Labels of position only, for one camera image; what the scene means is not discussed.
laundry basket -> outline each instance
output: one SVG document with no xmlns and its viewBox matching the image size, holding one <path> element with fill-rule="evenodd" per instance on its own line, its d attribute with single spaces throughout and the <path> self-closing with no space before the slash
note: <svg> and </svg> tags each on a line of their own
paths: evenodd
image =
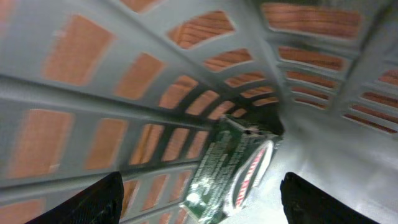
<svg viewBox="0 0 398 224">
<path fill-rule="evenodd" d="M 289 171 L 395 223 L 398 5 L 0 0 L 4 223 L 116 170 L 121 223 L 190 223 L 179 204 L 225 113 L 284 135 L 257 200 L 226 223 L 287 223 Z"/>
</svg>

